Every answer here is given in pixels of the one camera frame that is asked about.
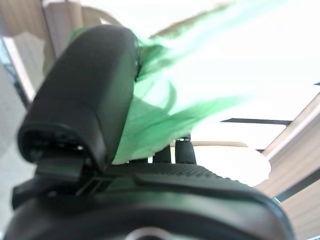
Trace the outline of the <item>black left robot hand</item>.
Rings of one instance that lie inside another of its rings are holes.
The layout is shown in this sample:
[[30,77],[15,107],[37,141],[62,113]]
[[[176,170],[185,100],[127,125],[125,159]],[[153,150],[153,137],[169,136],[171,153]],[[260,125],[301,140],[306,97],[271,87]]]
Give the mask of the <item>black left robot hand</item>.
[[280,206],[195,164],[112,165],[139,73],[124,27],[82,33],[47,75],[17,145],[36,165],[13,188],[6,240],[292,240]]

